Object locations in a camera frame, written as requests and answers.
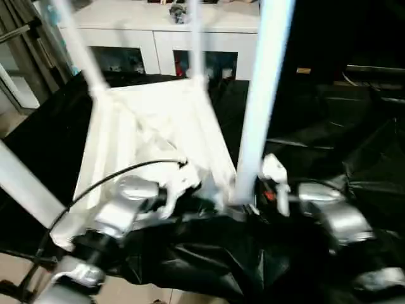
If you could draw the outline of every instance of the red object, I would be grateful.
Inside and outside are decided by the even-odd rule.
[[[265,191],[263,194],[266,196],[266,198],[269,201],[275,201],[276,200],[276,196],[274,195],[273,192]]]

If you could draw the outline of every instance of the black plastic sheet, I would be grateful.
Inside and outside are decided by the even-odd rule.
[[[107,75],[112,86],[171,79]],[[235,163],[247,85],[223,82],[209,92]],[[404,109],[400,98],[390,100],[361,88],[297,85],[282,91],[265,152],[275,153],[292,179],[339,179],[373,226],[401,242]],[[5,139],[64,204],[73,196],[90,111],[87,86],[79,75]],[[328,253],[311,223],[299,216],[282,220],[271,206],[264,211],[262,217],[251,215],[244,223],[219,217],[133,232],[111,274],[134,284],[195,291],[233,303],[358,303],[336,273],[325,271]],[[34,255],[44,233],[3,191],[0,229],[6,231],[0,237],[0,251],[27,258]],[[398,255],[405,252],[401,246]],[[44,265],[52,264],[58,252],[49,244]]]

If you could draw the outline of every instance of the metal rod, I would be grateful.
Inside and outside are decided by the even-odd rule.
[[[22,27],[16,28],[15,30],[5,33],[4,35],[0,36],[0,44],[9,41],[10,39],[15,38],[21,34],[24,34],[25,32],[28,32],[30,29],[31,29],[30,26],[26,24],[23,25]]]
[[[295,0],[265,0],[261,7],[256,61],[249,85],[232,203],[254,202],[259,173],[287,45]]]
[[[49,227],[64,206],[0,141],[0,186],[43,226]]]

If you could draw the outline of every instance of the cabinet door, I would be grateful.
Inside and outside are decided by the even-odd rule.
[[[183,61],[182,57],[185,56],[181,51],[191,49],[191,33],[154,32],[154,38],[160,73],[163,75],[178,75],[179,69],[184,69],[184,63],[179,63],[179,61]],[[207,68],[210,69],[208,73],[212,72],[210,64],[215,65],[216,62],[221,62],[221,68],[227,69],[227,66],[231,65],[227,62],[235,58],[236,71],[233,71],[235,78],[249,80],[253,69],[256,39],[256,34],[203,33],[202,49],[208,53],[206,54]],[[217,60],[212,59],[213,53],[218,53]]]
[[[159,74],[152,31],[80,29],[102,70]],[[81,70],[80,63],[74,63]]]

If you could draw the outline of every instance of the black cable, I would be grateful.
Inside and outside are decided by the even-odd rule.
[[[54,219],[54,221],[52,222],[52,224],[49,226],[49,228],[47,229],[47,231],[45,232],[44,236],[42,237],[39,245],[38,245],[38,249],[37,252],[35,253],[35,258],[34,261],[32,262],[32,266],[31,269],[28,271],[27,275],[24,277],[23,281],[20,283],[19,288],[22,290],[22,297],[21,297],[21,304],[24,304],[24,299],[25,299],[25,293],[26,290],[28,288],[28,285],[30,284],[30,281],[32,280],[32,277],[34,276],[34,274],[36,273],[37,269],[39,268],[39,264],[41,262],[41,258],[42,258],[42,254],[44,253],[45,250],[45,246],[49,240],[49,237],[51,235],[52,230],[56,227],[56,225],[58,224],[58,222],[62,219],[62,217],[70,210],[70,208],[77,203],[78,201],[80,201],[84,196],[88,195],[91,191],[93,191],[95,188],[97,188],[98,186],[104,184],[105,182],[114,179],[115,177],[127,173],[129,171],[135,170],[137,168],[141,168],[141,167],[145,167],[148,165],[152,165],[154,163],[177,163],[180,166],[185,165],[185,163],[182,163],[178,160],[151,160],[151,161],[145,161],[144,163],[138,163],[136,165],[132,165],[129,166],[127,168],[124,168],[120,171],[117,171],[113,174],[110,174],[109,176],[99,180],[98,182],[96,182],[95,184],[91,185],[90,187],[88,187],[85,191],[83,191],[82,193],[80,193],[57,217],[56,219]]]

